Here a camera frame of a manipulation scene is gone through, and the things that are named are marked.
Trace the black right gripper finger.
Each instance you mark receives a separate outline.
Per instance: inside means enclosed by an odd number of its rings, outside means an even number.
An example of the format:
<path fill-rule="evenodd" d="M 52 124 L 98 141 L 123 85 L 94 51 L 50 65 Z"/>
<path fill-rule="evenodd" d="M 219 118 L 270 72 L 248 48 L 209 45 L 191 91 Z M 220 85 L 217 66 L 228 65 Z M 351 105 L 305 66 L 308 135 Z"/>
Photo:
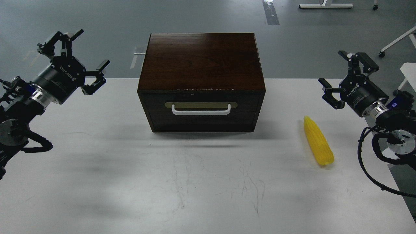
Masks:
<path fill-rule="evenodd" d="M 333 96 L 333 93 L 339 93 L 341 95 L 346 92 L 346 89 L 342 87 L 334 88 L 324 78 L 319 78 L 318 82 L 323 86 L 324 95 L 322 95 L 322 99 L 324 99 L 331 107 L 336 110 L 343 109 L 345 107 L 345 101 L 337 100 Z"/>
<path fill-rule="evenodd" d="M 379 66 L 365 52 L 352 54 L 339 50 L 338 54 L 348 61 L 345 78 L 367 78 L 370 74 L 379 71 Z"/>

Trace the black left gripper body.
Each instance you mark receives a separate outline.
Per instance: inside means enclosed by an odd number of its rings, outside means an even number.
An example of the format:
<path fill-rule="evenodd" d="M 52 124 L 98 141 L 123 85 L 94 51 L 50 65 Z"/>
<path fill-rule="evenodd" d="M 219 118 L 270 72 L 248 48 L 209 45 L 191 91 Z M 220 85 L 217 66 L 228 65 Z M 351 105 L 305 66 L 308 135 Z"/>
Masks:
<path fill-rule="evenodd" d="M 85 66 L 75 57 L 54 57 L 32 84 L 53 96 L 54 103 L 63 104 L 85 82 Z"/>

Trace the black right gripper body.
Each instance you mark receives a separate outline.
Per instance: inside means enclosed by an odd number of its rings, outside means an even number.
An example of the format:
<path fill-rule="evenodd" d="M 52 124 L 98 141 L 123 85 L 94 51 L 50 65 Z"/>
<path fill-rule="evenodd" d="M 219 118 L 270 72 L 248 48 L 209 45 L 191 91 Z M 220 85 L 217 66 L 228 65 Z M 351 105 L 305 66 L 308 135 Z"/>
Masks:
<path fill-rule="evenodd" d="M 366 109 L 373 103 L 379 101 L 386 104 L 389 99 L 385 92 L 363 74 L 347 75 L 339 83 L 339 88 L 345 90 L 340 94 L 341 100 L 360 117 L 369 115 Z"/>

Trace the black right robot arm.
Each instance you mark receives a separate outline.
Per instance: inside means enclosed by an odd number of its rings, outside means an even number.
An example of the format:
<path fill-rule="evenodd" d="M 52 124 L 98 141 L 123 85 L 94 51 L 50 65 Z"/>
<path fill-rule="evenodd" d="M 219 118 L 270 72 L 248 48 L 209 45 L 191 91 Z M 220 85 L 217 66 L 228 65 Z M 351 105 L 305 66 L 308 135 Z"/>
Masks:
<path fill-rule="evenodd" d="M 392 165 L 408 165 L 415 169 L 415 110 L 413 96 L 398 91 L 388 102 L 389 96 L 370 81 L 370 74 L 379 66 L 365 52 L 355 54 L 340 50 L 338 54 L 348 62 L 348 73 L 337 87 L 324 78 L 318 79 L 323 86 L 324 99 L 334 109 L 348 105 L 359 117 L 371 116 L 375 126 L 363 129 L 358 140 L 358 162 L 365 175 L 381 190 L 403 197 L 415 198 L 383 185 L 369 175 L 362 161 L 362 144 L 370 132 L 375 132 L 371 145 L 378 159 Z"/>

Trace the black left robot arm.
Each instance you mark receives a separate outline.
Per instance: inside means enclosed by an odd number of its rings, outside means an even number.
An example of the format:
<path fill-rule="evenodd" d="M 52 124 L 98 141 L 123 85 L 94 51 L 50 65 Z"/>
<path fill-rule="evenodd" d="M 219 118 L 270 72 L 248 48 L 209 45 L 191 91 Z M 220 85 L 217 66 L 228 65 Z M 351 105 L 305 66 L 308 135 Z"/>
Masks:
<path fill-rule="evenodd" d="M 72 42 L 84 31 L 75 34 L 56 32 L 48 41 L 38 44 L 37 52 L 50 59 L 49 65 L 33 81 L 20 76 L 11 81 L 1 80 L 5 93 L 1 96 L 0 149 L 1 177 L 6 164 L 18 152 L 40 153 L 53 148 L 45 137 L 33 132 L 29 124 L 45 112 L 50 103 L 63 104 L 80 88 L 85 95 L 94 94 L 106 83 L 103 70 L 110 63 L 104 60 L 94 71 L 85 66 L 72 53 Z"/>

